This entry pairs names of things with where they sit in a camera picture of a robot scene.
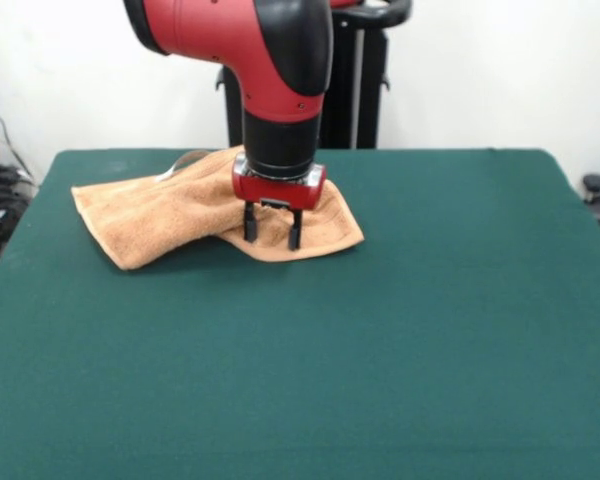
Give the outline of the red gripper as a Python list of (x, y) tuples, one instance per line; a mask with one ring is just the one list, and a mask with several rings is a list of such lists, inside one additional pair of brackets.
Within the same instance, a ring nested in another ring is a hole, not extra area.
[(246, 154), (239, 152), (232, 167), (232, 186), (237, 198), (245, 201), (243, 238), (249, 243), (258, 237), (254, 203), (293, 210), (288, 248), (296, 251), (301, 246), (302, 210), (313, 210), (319, 202), (326, 180), (326, 167), (313, 164), (308, 173), (298, 179), (269, 179), (252, 170)]

